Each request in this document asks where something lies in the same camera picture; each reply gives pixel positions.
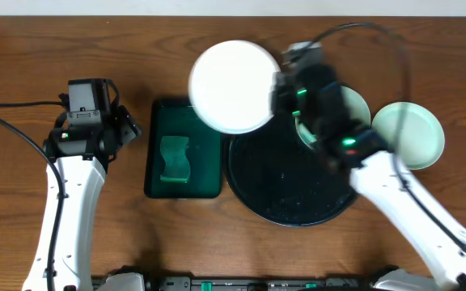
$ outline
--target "white plate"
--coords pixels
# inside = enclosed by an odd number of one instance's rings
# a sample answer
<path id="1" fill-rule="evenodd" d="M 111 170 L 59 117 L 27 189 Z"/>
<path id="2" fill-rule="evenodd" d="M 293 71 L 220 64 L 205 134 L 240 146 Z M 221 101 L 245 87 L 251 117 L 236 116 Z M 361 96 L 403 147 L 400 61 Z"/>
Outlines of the white plate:
<path id="1" fill-rule="evenodd" d="M 403 108 L 402 102 L 389 104 L 375 115 L 371 125 L 392 146 L 396 123 Z M 442 155 L 445 147 L 443 128 L 433 113 L 420 105 L 407 103 L 405 110 L 398 154 L 409 169 L 423 169 Z"/>
<path id="2" fill-rule="evenodd" d="M 189 79 L 197 115 L 222 133 L 248 133 L 273 117 L 271 94 L 278 63 L 261 46 L 230 40 L 199 56 Z"/>
<path id="3" fill-rule="evenodd" d="M 342 86 L 341 91 L 350 117 L 360 120 L 363 124 L 370 126 L 370 108 L 364 98 L 359 93 L 346 86 Z"/>

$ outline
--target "green sponge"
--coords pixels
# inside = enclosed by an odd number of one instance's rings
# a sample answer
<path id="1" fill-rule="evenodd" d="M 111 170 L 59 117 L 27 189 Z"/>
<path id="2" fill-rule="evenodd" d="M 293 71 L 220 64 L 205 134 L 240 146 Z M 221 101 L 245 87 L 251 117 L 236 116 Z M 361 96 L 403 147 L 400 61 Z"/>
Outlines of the green sponge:
<path id="1" fill-rule="evenodd" d="M 188 137 L 163 136 L 161 138 L 160 150 L 165 160 L 165 169 L 161 174 L 163 182 L 188 182 L 190 179 L 190 162 L 186 158 L 188 147 Z"/>

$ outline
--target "wood grain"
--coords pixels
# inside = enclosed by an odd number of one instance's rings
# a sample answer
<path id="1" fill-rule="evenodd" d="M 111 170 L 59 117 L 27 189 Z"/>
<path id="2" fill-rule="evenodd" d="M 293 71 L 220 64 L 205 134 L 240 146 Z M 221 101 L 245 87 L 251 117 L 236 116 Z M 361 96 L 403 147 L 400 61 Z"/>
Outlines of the wood grain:
<path id="1" fill-rule="evenodd" d="M 74 78 L 112 78 L 143 136 L 111 166 L 96 210 L 92 273 L 123 264 L 195 276 L 315 277 L 371 273 L 385 264 L 427 275 L 413 248 L 367 200 L 321 226 L 289 228 L 246 209 L 227 184 L 214 200 L 151 200 L 142 192 L 150 107 L 184 95 L 201 52 L 224 40 L 256 41 L 271 52 L 339 23 L 375 21 L 407 40 L 413 98 L 442 122 L 447 145 L 419 179 L 466 226 L 466 19 L 0 17 L 0 102 L 56 100 Z M 386 40 L 358 29 L 324 42 L 343 81 L 375 114 L 398 99 Z M 58 108 L 0 109 L 35 141 Z M 28 275 L 44 213 L 45 164 L 0 127 L 0 290 Z"/>

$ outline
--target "green tray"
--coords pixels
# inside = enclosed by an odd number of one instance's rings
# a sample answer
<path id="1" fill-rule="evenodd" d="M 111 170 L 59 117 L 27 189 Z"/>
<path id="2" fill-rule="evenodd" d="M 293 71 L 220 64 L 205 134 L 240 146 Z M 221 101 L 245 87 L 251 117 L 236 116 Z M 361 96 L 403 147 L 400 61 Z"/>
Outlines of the green tray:
<path id="1" fill-rule="evenodd" d="M 161 180 L 163 136 L 188 137 L 187 183 Z M 150 198 L 215 198 L 222 190 L 221 133 L 204 124 L 188 99 L 159 99 L 152 106 L 144 192 Z"/>

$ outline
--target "black plate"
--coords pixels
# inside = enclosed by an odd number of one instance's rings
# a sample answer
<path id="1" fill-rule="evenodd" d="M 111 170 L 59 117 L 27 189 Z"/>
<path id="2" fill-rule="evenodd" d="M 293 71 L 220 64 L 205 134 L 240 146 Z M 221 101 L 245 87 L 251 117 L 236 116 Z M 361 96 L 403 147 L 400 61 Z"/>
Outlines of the black plate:
<path id="1" fill-rule="evenodd" d="M 298 137 L 294 117 L 275 116 L 262 128 L 225 143 L 225 172 L 254 213 L 284 226 L 313 226 L 356 199 L 344 177 L 328 173 Z"/>

